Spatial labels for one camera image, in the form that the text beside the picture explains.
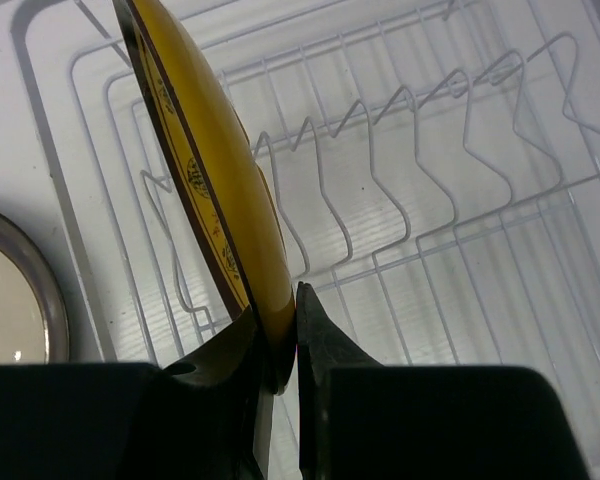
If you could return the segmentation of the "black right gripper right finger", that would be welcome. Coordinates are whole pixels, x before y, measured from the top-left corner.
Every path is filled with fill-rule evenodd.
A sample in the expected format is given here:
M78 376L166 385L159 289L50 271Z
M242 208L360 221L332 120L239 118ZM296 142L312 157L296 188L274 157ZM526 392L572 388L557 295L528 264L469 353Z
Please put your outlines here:
M519 366L384 366L297 289L306 479L585 479L550 383Z

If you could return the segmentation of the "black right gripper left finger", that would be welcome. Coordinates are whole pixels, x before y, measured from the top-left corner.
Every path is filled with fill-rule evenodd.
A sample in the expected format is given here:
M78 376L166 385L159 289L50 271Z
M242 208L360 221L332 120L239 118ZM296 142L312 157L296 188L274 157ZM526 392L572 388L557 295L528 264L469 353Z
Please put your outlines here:
M250 311L174 364L0 366L0 479L259 479Z

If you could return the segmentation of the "grey rimmed cream plate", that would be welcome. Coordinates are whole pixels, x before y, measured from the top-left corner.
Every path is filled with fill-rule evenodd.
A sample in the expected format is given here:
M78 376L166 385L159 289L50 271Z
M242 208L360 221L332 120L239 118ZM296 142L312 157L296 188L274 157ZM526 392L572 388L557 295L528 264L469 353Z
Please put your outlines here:
M48 261L0 213L0 365L66 362L68 315Z

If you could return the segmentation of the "yellow patterned plate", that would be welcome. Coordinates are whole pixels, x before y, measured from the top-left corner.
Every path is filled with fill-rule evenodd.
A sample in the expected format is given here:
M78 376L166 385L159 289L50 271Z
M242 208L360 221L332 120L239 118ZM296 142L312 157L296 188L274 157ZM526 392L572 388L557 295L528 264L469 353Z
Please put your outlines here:
M169 173L232 319L251 310L268 343L273 391L294 363L295 300L266 179L208 61L159 1L113 4Z

